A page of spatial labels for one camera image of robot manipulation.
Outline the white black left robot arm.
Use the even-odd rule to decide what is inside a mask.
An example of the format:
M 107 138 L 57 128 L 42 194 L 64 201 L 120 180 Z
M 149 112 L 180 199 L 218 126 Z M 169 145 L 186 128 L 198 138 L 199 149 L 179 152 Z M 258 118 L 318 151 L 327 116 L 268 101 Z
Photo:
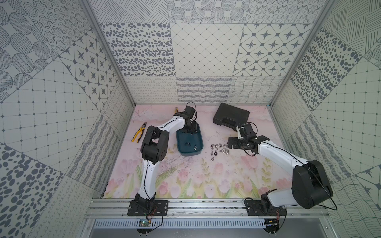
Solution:
M 147 129 L 140 148 L 144 164 L 142 183 L 135 197 L 136 203 L 142 207 L 154 204 L 159 165 L 167 155 L 170 136 L 177 131 L 197 133 L 196 105 L 191 106 L 191 103 L 188 102 L 185 108 L 176 112 L 168 122 Z

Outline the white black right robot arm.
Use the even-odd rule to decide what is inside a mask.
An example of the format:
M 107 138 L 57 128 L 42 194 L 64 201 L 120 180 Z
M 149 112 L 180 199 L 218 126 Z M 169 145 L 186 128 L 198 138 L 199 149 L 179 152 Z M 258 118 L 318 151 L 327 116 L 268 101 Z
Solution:
M 333 191 L 324 166 L 318 160 L 300 158 L 278 147 L 268 137 L 258 136 L 251 123 L 236 126 L 237 137 L 229 137 L 228 148 L 251 151 L 251 157 L 261 155 L 282 167 L 292 176 L 290 188 L 275 189 L 261 195 L 264 211 L 287 206 L 311 209 L 333 200 Z

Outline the yellow black pliers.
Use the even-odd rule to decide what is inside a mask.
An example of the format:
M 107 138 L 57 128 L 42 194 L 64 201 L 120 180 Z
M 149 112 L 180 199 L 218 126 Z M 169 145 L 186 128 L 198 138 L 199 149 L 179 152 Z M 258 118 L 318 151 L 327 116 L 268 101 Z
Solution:
M 146 128 L 147 122 L 144 122 L 142 126 L 137 130 L 137 132 L 134 134 L 133 138 L 131 139 L 131 142 L 139 143 L 142 135 L 144 134 L 145 128 Z

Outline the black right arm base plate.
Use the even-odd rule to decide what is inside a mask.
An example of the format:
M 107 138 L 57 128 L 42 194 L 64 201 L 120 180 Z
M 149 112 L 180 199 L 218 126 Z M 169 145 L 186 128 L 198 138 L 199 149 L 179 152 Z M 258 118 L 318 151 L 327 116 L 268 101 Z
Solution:
M 284 206 L 274 207 L 268 201 L 245 198 L 244 205 L 248 216 L 285 216 L 287 209 Z

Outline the teal plastic storage box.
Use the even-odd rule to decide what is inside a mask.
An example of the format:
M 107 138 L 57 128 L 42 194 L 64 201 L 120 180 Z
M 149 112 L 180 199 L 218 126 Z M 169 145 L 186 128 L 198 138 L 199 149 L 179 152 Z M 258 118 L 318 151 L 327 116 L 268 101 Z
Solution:
M 199 155 L 203 150 L 203 140 L 198 123 L 195 133 L 185 133 L 178 130 L 176 140 L 178 152 L 184 157 Z

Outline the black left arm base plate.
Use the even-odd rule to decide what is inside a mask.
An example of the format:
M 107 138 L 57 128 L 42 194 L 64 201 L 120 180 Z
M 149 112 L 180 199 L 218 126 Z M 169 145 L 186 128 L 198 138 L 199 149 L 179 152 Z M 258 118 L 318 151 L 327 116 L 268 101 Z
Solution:
M 128 216 L 167 216 L 168 200 L 144 199 L 140 196 L 130 202 Z

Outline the aluminium mounting rail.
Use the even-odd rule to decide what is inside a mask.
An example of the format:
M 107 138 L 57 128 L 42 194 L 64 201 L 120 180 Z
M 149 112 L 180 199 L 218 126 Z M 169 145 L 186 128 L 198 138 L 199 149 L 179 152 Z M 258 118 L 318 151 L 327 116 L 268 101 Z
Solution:
M 165 219 L 248 217 L 243 199 L 169 199 Z M 137 218 L 129 215 L 129 199 L 93 199 L 85 218 Z M 328 211 L 320 206 L 304 209 L 288 206 L 287 218 L 326 218 Z

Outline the black plastic tool case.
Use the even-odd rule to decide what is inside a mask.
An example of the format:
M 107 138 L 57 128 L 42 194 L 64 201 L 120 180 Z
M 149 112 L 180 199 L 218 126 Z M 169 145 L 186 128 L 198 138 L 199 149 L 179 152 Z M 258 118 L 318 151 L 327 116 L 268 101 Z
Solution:
M 249 115 L 247 110 L 221 103 L 213 117 L 213 123 L 235 131 L 238 126 L 248 122 Z

